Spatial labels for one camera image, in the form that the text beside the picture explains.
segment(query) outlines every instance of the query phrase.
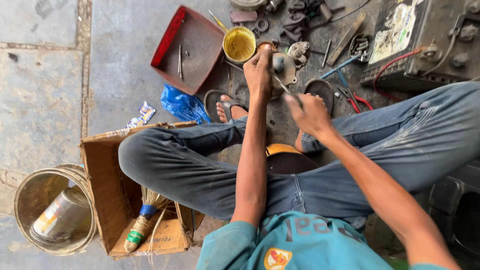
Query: sticker on battery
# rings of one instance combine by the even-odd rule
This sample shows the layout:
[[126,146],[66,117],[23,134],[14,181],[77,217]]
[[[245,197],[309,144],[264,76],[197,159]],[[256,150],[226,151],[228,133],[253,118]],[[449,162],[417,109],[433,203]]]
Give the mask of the sticker on battery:
[[391,55],[405,50],[410,43],[413,26],[415,24],[415,5],[399,4],[392,15],[387,18],[384,31],[378,31],[375,35],[375,45],[369,64],[376,63]]

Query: car battery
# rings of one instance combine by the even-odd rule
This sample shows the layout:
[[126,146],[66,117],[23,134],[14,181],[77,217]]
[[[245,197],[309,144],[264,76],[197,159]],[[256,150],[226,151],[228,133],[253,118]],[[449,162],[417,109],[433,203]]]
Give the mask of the car battery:
[[480,0],[383,1],[373,51],[360,83],[371,87],[387,63],[418,48],[420,53],[390,65],[376,86],[426,91],[476,78],[480,76],[479,27]]

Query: green tape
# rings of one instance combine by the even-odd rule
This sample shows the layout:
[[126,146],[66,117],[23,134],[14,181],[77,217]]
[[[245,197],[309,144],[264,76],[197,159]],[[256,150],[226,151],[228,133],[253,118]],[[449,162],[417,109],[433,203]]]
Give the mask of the green tape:
[[130,242],[138,245],[140,243],[140,241],[143,239],[143,237],[144,237],[143,234],[141,234],[137,231],[131,231],[128,234],[127,241],[130,241]]

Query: jeans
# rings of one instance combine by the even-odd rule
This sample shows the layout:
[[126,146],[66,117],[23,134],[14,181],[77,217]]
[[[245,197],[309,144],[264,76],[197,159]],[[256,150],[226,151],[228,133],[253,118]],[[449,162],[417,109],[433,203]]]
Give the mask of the jeans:
[[[415,193],[479,155],[479,101],[480,83],[464,82],[332,122],[349,143]],[[206,156],[242,143],[246,122],[247,116],[227,124],[143,130],[121,143],[120,167],[171,200],[229,220],[237,167]],[[307,152],[325,149],[308,134],[301,143]],[[269,174],[265,216],[290,210],[345,220],[372,213],[339,161],[299,174]]]

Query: blue tape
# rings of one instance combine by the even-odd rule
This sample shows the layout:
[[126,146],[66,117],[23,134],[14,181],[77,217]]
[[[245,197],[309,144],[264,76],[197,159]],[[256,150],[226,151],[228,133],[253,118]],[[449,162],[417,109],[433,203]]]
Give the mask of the blue tape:
[[155,215],[155,212],[156,212],[155,206],[151,206],[147,204],[142,205],[142,208],[140,209],[140,215],[149,214],[150,216],[153,216]]

